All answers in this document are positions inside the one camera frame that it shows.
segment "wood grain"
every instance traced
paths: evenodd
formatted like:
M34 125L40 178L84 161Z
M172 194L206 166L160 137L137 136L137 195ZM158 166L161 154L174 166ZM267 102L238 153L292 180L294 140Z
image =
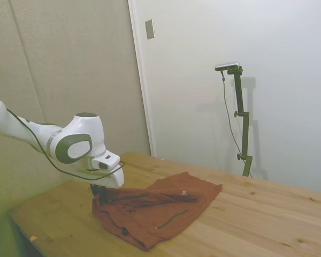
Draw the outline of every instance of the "wood grain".
M321 256L321 193L130 153L124 188L188 171L223 191L183 233L149 252L109 234L91 214L89 184L69 181L11 211L44 256Z

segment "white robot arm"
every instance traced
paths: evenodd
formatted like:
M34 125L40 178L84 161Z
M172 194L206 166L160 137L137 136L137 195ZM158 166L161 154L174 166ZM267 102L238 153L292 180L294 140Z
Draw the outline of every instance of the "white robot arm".
M75 179L99 186L119 188L124 183L120 157L106 150L101 119L96 114L76 114L65 127L38 124L20 118L0 101L0 135L30 144L35 150L62 164L69 164Z

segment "light switch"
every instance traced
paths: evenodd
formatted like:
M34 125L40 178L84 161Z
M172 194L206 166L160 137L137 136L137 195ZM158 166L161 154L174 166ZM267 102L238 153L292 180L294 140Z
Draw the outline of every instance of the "light switch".
M152 20L146 21L145 28L148 39L153 39L155 37L154 22Z

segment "rust-colored shirt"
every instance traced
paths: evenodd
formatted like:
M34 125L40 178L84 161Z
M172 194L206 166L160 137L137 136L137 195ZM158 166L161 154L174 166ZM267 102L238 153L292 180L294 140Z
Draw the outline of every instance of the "rust-colored shirt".
M189 226L220 193L187 172L158 179L149 188L107 189L109 202L93 198L93 214L111 233L148 250Z

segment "white wall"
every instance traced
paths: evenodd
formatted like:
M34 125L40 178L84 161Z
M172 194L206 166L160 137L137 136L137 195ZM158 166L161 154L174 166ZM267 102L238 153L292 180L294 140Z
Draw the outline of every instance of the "white wall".
M131 2L156 156L242 173L214 71L239 61L254 177L321 191L321 1Z

